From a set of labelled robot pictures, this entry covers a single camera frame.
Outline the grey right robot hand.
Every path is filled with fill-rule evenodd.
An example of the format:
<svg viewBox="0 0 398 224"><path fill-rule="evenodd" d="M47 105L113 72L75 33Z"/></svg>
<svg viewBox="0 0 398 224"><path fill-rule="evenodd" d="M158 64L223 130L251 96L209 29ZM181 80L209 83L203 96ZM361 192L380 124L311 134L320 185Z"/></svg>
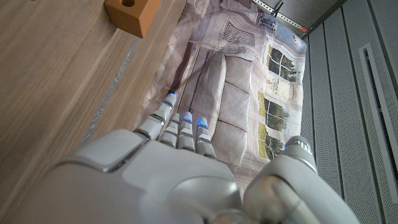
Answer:
<svg viewBox="0 0 398 224"><path fill-rule="evenodd" d="M177 96L133 131L117 129L54 165L6 223L357 223L318 175L308 142L288 140L240 192L216 160L208 123Z"/></svg>

